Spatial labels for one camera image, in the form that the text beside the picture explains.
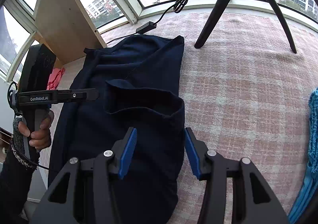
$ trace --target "navy blue shirt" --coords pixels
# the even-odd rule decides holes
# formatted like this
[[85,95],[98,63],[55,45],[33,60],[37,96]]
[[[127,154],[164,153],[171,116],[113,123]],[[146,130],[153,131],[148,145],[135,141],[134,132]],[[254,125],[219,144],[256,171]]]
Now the navy blue shirt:
[[[178,202],[176,179],[184,156],[184,102],[178,97],[183,49],[181,36],[149,35],[128,37],[111,48],[86,49],[71,89],[96,88],[99,98],[63,105],[50,156],[55,170],[71,157],[94,158],[111,149],[130,126],[137,129],[128,174],[112,183],[124,224],[165,224]],[[49,172],[49,184],[55,176]],[[87,189],[92,192],[90,178]],[[87,212],[88,223],[94,223],[93,209]]]

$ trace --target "metal screw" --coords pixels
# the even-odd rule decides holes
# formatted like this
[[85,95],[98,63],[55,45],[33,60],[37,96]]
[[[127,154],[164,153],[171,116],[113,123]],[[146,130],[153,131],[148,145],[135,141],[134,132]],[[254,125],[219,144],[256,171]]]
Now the metal screw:
[[112,155],[112,151],[111,150],[104,151],[104,156],[105,157],[110,157],[111,155]]
[[75,164],[75,163],[77,163],[78,162],[78,158],[77,157],[72,157],[71,159],[70,159],[70,163],[71,164]]
[[217,152],[215,150],[212,150],[212,149],[209,149],[207,153],[211,157],[214,157],[217,154]]
[[242,158],[242,162],[246,165],[248,165],[249,163],[251,163],[251,160],[248,157],[244,157]]

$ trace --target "black tripod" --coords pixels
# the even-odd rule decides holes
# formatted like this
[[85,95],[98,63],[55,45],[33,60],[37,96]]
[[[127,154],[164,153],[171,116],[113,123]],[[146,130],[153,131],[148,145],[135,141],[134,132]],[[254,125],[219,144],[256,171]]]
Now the black tripod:
[[[277,15],[277,18],[279,19],[279,21],[280,21],[280,23],[285,31],[285,34],[286,34],[287,39],[288,39],[289,44],[290,44],[290,48],[292,49],[292,51],[294,53],[297,53],[292,34],[290,33],[287,22],[283,16],[278,4],[276,3],[275,0],[267,0],[267,1],[269,2],[271,7],[273,8],[274,12]],[[200,34],[197,42],[194,45],[195,48],[201,48],[205,44],[206,40],[210,36],[211,32],[213,31],[215,25],[217,24],[218,20],[220,19],[221,15],[223,14],[223,12],[224,12],[224,10],[229,2],[230,2],[230,0],[217,0],[203,30],[201,31],[201,34]]]

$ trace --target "carpet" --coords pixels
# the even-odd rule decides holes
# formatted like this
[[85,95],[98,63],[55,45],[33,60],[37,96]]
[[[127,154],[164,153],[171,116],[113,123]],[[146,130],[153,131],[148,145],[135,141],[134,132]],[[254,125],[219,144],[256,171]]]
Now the carpet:
[[[317,86],[318,38],[290,25],[297,54],[292,53],[278,20],[225,13],[206,44],[195,49],[209,13],[165,17],[147,34],[185,38],[179,96],[185,102],[186,127],[226,158],[249,157],[290,210],[307,162],[308,98]],[[134,33],[124,25],[102,34],[108,42]],[[83,59],[65,65],[58,89],[67,88]],[[54,105],[56,116],[61,105]],[[57,123],[51,127],[52,136]],[[48,165],[50,149],[41,156]],[[205,182],[192,175],[185,154],[178,177],[179,202],[169,224],[194,224],[200,213]],[[227,183],[225,223],[231,223],[232,182]]]

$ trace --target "hand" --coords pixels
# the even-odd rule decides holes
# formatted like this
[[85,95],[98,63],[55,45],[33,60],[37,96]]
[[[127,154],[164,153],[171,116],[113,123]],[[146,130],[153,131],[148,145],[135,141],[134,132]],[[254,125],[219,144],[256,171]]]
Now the hand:
[[[54,119],[53,111],[49,111],[48,117],[45,118],[41,125],[40,130],[31,133],[30,146],[35,147],[37,150],[48,148],[51,145],[50,127]],[[18,130],[24,136],[30,136],[30,130],[27,126],[20,121],[18,124]]]

